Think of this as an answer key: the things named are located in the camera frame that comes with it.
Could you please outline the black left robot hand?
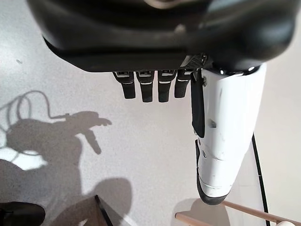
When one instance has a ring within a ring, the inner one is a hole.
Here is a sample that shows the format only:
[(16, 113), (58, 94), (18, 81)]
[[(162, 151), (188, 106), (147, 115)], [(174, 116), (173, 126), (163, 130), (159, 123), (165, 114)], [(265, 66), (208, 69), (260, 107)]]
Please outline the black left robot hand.
[(251, 142), (266, 62), (290, 45), (298, 0), (30, 0), (49, 49), (87, 72), (112, 72), (127, 99), (191, 89), (202, 201), (229, 194)]

